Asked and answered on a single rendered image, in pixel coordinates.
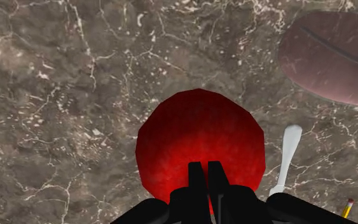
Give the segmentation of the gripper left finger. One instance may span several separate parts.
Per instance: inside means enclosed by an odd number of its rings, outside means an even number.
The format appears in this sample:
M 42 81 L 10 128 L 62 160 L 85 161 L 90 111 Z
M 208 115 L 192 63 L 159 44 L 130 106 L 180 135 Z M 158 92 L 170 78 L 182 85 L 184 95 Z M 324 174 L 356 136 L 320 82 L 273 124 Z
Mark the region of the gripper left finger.
M 145 199 L 111 224 L 212 224 L 201 163 L 188 164 L 188 186 L 173 190 L 169 203 Z

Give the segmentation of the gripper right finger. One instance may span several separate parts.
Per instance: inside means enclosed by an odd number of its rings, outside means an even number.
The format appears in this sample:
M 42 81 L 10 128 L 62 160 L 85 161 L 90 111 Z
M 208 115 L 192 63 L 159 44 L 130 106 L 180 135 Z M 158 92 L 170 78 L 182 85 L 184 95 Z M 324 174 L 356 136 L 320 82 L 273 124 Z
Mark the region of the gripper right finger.
M 259 200 L 251 188 L 229 184 L 218 161 L 208 163 L 208 185 L 217 224 L 357 224 L 288 193 Z

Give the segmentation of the red round fruit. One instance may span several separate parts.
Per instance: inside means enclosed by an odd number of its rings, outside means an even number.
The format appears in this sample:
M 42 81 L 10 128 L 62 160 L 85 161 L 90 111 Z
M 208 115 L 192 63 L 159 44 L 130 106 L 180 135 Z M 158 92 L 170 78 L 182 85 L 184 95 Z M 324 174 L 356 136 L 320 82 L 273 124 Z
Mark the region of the red round fruit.
M 138 131 L 135 157 L 141 183 L 155 198 L 188 185 L 188 164 L 219 161 L 231 184 L 257 190 L 265 173 L 264 132 L 225 96 L 201 88 L 161 102 Z

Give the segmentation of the white plastic utensil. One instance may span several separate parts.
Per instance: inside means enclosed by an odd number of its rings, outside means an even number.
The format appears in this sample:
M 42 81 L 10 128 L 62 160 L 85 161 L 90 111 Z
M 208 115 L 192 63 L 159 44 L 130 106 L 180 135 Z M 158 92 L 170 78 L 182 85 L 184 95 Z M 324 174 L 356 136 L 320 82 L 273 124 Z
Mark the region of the white plastic utensil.
M 277 184 L 270 190 L 269 196 L 284 191 L 286 177 L 291 160 L 299 145 L 303 129 L 299 125 L 287 126 L 282 138 L 282 160 Z

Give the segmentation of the yellow pencil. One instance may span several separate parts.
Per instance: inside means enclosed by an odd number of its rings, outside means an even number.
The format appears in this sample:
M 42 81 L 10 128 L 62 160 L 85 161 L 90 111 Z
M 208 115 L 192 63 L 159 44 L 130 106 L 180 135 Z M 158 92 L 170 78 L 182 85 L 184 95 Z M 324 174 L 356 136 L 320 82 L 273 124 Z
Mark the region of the yellow pencil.
M 354 204 L 354 199 L 348 199 L 347 204 L 346 204 L 345 208 L 343 209 L 343 211 L 341 213 L 342 217 L 344 217 L 344 218 L 348 217 L 349 212 L 350 212 L 353 204 Z

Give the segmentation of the reddish brown oval potato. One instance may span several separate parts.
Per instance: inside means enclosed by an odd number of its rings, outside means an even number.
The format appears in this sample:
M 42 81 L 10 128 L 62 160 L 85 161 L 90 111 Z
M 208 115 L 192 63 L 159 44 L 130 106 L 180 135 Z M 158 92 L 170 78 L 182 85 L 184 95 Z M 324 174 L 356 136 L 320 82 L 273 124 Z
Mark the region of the reddish brown oval potato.
M 278 62 L 301 88 L 358 106 L 358 13 L 312 11 L 296 19 L 282 36 Z

